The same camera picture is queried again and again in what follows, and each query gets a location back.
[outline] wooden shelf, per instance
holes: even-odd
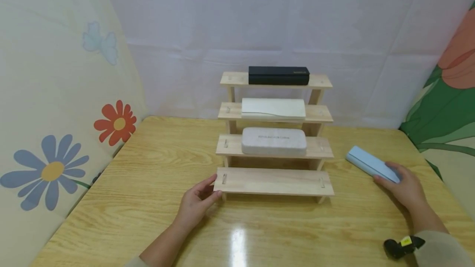
[[[249,74],[226,71],[221,77],[221,85],[241,88],[287,88],[287,89],[330,89],[333,88],[325,74],[310,74],[308,85],[249,85]]]
[[[261,158],[292,158],[292,159],[328,159],[333,158],[332,149],[326,138],[307,137],[307,153],[305,155],[254,155],[244,154],[241,150],[241,135],[221,134],[218,145],[216,146],[216,155],[231,157],[261,157]]]
[[[224,193],[334,196],[326,171],[219,167],[214,190]]]
[[[246,120],[241,117],[242,104],[237,102],[222,102],[219,108],[219,120]],[[262,120],[266,122],[284,122],[284,123],[332,123],[333,118],[325,105],[305,105],[305,120],[284,120],[272,119]]]

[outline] wooden step shelf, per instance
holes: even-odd
[[[324,105],[319,105],[324,91],[332,88],[332,83],[324,74],[310,74],[308,85],[249,85],[249,74],[225,72],[221,77],[221,86],[228,89],[228,102],[223,102],[218,119],[226,121],[228,134],[219,136],[216,154],[224,158],[225,167],[218,168],[218,179],[214,190],[227,193],[318,196],[322,203],[327,196],[334,196],[328,173],[321,171],[325,159],[333,158],[333,152],[327,139],[320,137],[325,123],[333,118]],[[310,89],[310,98],[306,105],[304,120],[265,120],[268,122],[302,123],[306,134],[307,151],[305,155],[251,155],[241,150],[242,136],[237,134],[237,121],[241,117],[242,104],[235,101],[235,88],[286,88]],[[310,170],[262,169],[231,167],[234,157],[294,158],[307,159]]]
[[[326,138],[307,137],[307,153],[305,155],[255,155],[244,154],[241,150],[242,135],[221,134],[216,146],[216,155],[231,157],[263,157],[263,158],[290,158],[290,159],[329,159],[333,158],[332,149]]]
[[[326,171],[219,167],[215,191],[240,194],[334,196]]]
[[[237,102],[222,102],[219,108],[218,119],[220,120],[245,120],[241,117],[242,104]],[[306,117],[304,120],[269,119],[252,121],[283,122],[283,123],[333,123],[332,115],[325,105],[306,105]]]
[[[287,88],[287,89],[331,89],[332,83],[325,74],[310,74],[308,85],[249,85],[249,74],[226,71],[221,77],[221,85],[238,88]]]

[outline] light blue box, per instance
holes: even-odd
[[[391,168],[387,167],[383,161],[368,152],[363,151],[357,146],[354,146],[348,152],[346,160],[350,161],[353,165],[365,171],[370,176],[377,174],[393,183],[400,183],[401,181],[400,177]]]

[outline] white wall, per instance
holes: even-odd
[[[335,123],[395,128],[473,0],[111,1],[151,113],[215,118],[222,71],[296,65],[330,77]]]

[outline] hand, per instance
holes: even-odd
[[[385,162],[386,166],[396,171],[402,178],[400,183],[393,183],[381,176],[373,176],[374,182],[393,193],[409,211],[416,210],[421,205],[426,205],[426,195],[418,177],[401,164]]]
[[[211,184],[216,180],[216,173],[197,183],[183,195],[178,214],[173,224],[180,229],[191,232],[203,219],[206,211],[221,198],[222,192],[213,192]]]

